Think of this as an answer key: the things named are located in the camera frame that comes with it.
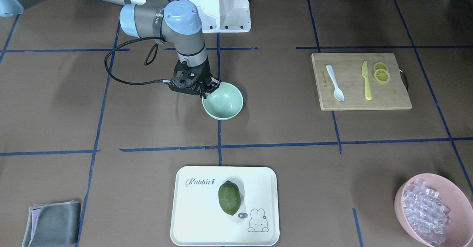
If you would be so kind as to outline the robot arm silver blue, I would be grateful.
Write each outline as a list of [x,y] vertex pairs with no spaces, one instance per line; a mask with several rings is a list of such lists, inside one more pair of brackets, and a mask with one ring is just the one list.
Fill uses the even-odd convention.
[[[1,0],[1,16],[12,17],[23,13],[46,0]],[[203,38],[202,23],[196,5],[190,0],[101,0],[122,7],[120,26],[129,36],[135,37],[112,49],[104,59],[108,75],[118,81],[109,69],[109,57],[118,49],[144,40],[154,40],[145,60],[151,64],[160,44],[175,46],[178,62],[171,79],[157,79],[154,83],[166,84],[172,91],[197,95],[205,99],[220,85],[210,69]]]

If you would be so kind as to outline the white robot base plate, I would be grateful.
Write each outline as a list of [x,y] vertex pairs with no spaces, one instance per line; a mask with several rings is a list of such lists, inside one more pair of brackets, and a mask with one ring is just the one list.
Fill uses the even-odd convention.
[[199,12],[203,33],[248,33],[249,0],[190,0]]

